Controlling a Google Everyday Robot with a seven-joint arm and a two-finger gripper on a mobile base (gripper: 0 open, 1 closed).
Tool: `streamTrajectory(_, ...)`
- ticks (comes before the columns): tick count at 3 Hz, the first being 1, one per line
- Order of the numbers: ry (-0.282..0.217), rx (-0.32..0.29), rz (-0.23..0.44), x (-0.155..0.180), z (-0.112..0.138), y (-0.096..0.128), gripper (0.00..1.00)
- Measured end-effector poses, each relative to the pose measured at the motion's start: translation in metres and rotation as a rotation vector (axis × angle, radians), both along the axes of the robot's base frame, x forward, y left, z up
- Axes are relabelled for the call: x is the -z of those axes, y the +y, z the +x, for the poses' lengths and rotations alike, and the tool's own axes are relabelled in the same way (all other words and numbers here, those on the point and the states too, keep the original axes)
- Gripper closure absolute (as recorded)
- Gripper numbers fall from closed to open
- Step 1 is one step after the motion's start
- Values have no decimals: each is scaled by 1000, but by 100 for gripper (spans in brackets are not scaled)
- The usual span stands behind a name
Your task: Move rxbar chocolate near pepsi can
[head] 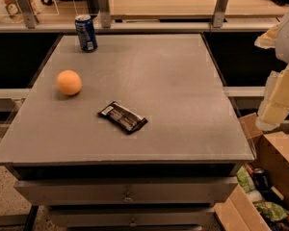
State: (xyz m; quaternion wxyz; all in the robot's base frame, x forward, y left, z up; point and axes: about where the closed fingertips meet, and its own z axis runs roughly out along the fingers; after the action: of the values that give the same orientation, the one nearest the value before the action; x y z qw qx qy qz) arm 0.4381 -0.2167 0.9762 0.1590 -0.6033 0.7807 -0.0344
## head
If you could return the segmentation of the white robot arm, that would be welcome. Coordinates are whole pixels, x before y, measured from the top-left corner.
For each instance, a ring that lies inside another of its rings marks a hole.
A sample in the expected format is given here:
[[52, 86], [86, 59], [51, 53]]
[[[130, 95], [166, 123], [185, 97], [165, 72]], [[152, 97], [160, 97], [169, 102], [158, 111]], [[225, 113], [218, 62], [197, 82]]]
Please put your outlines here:
[[276, 57], [287, 63], [280, 72], [270, 73], [257, 113], [256, 127], [272, 131], [289, 115], [289, 12], [277, 25], [258, 37], [254, 45], [263, 49], [274, 48]]

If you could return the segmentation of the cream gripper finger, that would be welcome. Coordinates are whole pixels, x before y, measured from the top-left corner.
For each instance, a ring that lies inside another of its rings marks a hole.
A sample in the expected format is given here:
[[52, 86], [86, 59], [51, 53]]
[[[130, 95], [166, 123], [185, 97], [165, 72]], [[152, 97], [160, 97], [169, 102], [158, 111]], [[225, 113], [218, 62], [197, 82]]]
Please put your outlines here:
[[281, 72], [272, 71], [267, 79], [255, 122], [262, 131], [276, 129], [289, 115], [289, 65]]
[[263, 49], [275, 48], [277, 29], [278, 24], [270, 28], [266, 33], [259, 36], [254, 42], [254, 45]]

